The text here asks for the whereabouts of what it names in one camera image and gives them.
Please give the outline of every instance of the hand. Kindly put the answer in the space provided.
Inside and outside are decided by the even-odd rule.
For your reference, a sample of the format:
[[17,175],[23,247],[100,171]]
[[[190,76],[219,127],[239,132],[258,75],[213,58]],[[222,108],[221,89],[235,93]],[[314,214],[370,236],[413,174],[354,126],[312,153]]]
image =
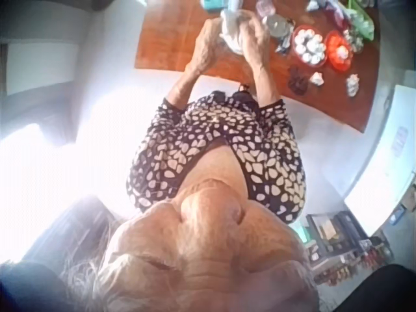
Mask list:
[[221,22],[221,18],[207,19],[205,21],[196,39],[194,55],[187,66],[188,70],[201,75],[216,62]]
[[240,23],[241,48],[244,58],[253,71],[267,68],[270,58],[270,33],[253,12],[242,10],[242,16],[246,18]]

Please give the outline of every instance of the polka dot dress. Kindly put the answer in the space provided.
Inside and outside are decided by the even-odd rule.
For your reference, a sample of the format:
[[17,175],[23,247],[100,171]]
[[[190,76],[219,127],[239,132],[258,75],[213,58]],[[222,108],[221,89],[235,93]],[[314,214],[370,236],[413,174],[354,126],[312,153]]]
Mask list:
[[213,92],[182,111],[166,100],[157,109],[127,178],[127,193],[142,211],[175,197],[209,144],[223,138],[245,176],[249,199],[285,223],[305,203],[305,174],[283,100],[259,108],[247,92]]

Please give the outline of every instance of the wooden table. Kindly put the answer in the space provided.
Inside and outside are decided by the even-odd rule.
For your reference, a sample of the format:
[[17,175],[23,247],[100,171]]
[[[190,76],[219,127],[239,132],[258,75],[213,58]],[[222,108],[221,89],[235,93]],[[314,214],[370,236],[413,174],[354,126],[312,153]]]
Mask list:
[[[255,0],[244,0],[243,8],[255,10]],[[334,24],[322,10],[306,12],[305,0],[274,0],[277,13],[292,18],[297,25],[310,24],[325,37]],[[279,91],[289,98],[312,106],[327,115],[364,132],[369,120],[380,61],[380,28],[378,12],[369,10],[376,24],[376,39],[366,42],[361,54],[354,55],[351,68],[346,73],[335,71],[329,61],[318,71],[323,73],[325,84],[309,84],[304,96],[294,94],[288,87],[289,67],[296,65],[310,77],[316,70],[302,64],[293,51],[287,56],[275,53],[271,44],[271,68]],[[201,7],[199,0],[149,0],[144,18],[135,68],[183,71],[190,61],[194,44],[204,21],[214,18]],[[356,97],[346,94],[346,78],[357,73],[360,89]],[[244,58],[228,51],[206,75],[242,83],[252,83],[252,73]]]

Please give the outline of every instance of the red bowl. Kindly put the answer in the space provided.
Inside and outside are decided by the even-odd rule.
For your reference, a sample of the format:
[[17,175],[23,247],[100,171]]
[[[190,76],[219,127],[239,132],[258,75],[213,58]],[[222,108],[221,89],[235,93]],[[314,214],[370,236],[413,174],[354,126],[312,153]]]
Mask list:
[[[348,49],[348,58],[345,60],[344,63],[338,63],[335,61],[335,59],[333,59],[330,55],[330,47],[329,47],[329,41],[330,38],[333,36],[338,36],[341,39],[341,44],[338,46],[345,46]],[[339,70],[340,72],[345,72],[347,70],[350,69],[351,67],[351,63],[352,63],[352,57],[354,56],[350,45],[348,44],[348,42],[345,40],[345,38],[337,31],[330,31],[325,38],[325,45],[326,45],[326,54],[330,60],[331,65],[336,69]]]
[[298,35],[299,31],[302,30],[302,29],[305,30],[305,31],[308,30],[308,29],[312,29],[315,32],[315,34],[320,34],[322,36],[322,34],[316,28],[314,28],[313,26],[310,26],[310,25],[299,25],[294,30],[294,32],[292,33],[292,51],[293,51],[293,53],[296,55],[296,57],[298,58],[298,60],[302,64],[305,64],[305,65],[307,65],[309,67],[312,67],[312,68],[322,67],[325,64],[326,59],[328,58],[328,55],[327,55],[326,51],[324,52],[325,58],[322,61],[320,61],[318,64],[316,64],[316,65],[312,65],[310,63],[305,63],[304,60],[302,60],[301,56],[295,51],[296,43],[294,42],[294,38]]

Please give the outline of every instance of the black and white dress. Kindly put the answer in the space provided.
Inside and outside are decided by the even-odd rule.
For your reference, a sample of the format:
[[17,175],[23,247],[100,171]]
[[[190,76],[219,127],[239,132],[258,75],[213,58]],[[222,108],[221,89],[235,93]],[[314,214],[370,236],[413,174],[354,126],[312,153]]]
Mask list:
[[209,144],[223,138],[245,176],[249,199],[291,223],[305,203],[305,174],[283,100],[259,108],[247,92],[213,92],[179,110],[157,109],[133,160],[127,193],[145,211],[175,197]]

